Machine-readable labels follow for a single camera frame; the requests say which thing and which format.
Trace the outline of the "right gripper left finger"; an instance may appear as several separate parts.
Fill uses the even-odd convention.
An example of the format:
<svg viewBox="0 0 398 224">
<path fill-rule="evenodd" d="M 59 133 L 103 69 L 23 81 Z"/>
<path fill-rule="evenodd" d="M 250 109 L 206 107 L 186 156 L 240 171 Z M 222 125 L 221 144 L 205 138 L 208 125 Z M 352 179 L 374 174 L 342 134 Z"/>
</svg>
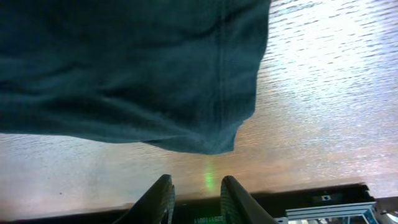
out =
<svg viewBox="0 0 398 224">
<path fill-rule="evenodd" d="M 164 174 L 113 224 L 171 224 L 174 207 L 172 177 Z"/>
</svg>

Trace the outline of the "black nike t-shirt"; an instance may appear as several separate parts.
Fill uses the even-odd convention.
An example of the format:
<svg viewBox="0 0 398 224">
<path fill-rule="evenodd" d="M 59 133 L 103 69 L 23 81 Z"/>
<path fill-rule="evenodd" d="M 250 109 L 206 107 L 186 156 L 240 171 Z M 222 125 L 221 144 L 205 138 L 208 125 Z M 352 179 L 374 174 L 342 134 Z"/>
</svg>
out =
<svg viewBox="0 0 398 224">
<path fill-rule="evenodd" d="M 254 112 L 269 0 L 1 1 L 1 132 L 221 154 Z"/>
</svg>

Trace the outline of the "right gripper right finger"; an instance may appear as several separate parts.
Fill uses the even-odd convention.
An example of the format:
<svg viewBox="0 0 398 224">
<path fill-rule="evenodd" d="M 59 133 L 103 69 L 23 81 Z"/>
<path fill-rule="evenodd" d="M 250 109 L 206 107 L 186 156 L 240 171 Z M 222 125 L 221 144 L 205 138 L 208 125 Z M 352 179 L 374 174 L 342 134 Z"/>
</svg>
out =
<svg viewBox="0 0 398 224">
<path fill-rule="evenodd" d="M 220 199 L 225 224 L 277 224 L 231 175 L 221 181 Z"/>
</svg>

